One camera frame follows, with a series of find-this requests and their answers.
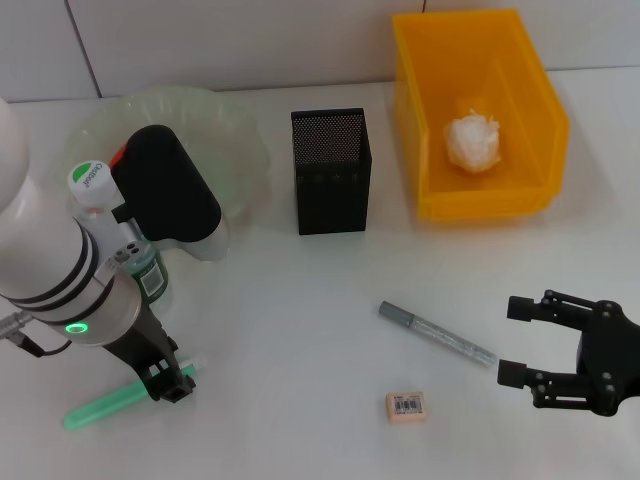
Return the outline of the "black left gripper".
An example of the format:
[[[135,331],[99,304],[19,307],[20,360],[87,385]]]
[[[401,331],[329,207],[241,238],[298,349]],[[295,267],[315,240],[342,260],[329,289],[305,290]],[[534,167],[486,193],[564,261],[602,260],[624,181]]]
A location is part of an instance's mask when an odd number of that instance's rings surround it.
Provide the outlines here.
[[[126,333],[104,348],[146,381],[147,392],[154,401],[176,403],[191,395],[196,387],[193,363],[180,365],[174,355],[176,343],[145,304]],[[151,374],[152,366],[157,368],[155,374]]]

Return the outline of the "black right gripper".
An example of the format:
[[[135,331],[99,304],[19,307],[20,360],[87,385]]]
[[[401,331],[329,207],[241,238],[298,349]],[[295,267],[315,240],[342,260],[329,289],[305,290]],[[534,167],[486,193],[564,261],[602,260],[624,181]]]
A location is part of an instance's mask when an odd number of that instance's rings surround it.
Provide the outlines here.
[[[546,290],[539,302],[511,296],[507,318],[554,323],[582,332],[577,372],[586,376],[499,361],[497,383],[528,387],[535,408],[588,410],[611,417],[623,401],[639,396],[639,325],[626,317],[619,304]]]

